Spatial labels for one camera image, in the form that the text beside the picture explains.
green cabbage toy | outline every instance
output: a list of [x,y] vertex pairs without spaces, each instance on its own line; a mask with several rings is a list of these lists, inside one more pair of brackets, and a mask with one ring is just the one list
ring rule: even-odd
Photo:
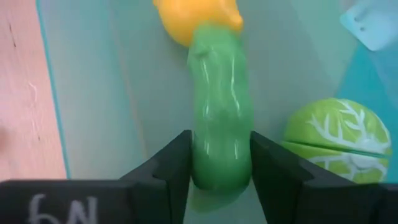
[[282,145],[359,184],[382,181],[392,154],[389,132],[375,113],[335,98],[298,110],[289,119]]

light blue panel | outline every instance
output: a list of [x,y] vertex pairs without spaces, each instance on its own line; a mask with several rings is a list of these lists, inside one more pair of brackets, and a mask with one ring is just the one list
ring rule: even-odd
[[393,156],[386,181],[394,183],[398,182],[398,107],[394,106],[392,100],[398,97],[397,60],[398,54],[371,53],[360,45],[336,95],[338,98],[347,98],[367,106],[381,118],[390,131]]
[[118,179],[145,159],[101,0],[37,1],[65,166],[73,179]]

yellow toy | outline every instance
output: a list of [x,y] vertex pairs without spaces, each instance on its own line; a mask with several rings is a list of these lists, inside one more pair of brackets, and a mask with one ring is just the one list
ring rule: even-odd
[[201,23],[214,22],[238,33],[243,28],[235,0],[154,0],[154,5],[169,35],[186,47]]

